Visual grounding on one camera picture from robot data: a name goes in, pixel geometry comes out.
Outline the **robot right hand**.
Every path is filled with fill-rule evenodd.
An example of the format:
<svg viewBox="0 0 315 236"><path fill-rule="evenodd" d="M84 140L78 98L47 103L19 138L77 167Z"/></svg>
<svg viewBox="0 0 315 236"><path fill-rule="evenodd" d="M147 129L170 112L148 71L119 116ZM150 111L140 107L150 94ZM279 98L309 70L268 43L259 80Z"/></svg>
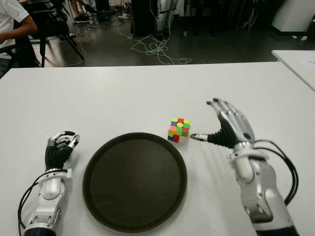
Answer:
<svg viewBox="0 0 315 236"><path fill-rule="evenodd" d="M253 129L245 115L231 103L213 98L206 102L217 114L220 122L219 131L212 134L191 134L194 140L208 142L226 148L234 148L240 143L255 143Z"/></svg>

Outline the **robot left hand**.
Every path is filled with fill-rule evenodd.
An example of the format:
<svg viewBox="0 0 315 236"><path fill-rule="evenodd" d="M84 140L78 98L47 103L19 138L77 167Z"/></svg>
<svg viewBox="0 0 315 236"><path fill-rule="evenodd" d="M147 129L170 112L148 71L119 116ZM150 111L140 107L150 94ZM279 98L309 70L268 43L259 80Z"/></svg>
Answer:
<svg viewBox="0 0 315 236"><path fill-rule="evenodd" d="M47 141L45 169L62 169L78 145L80 136L72 131L59 131Z"/></svg>

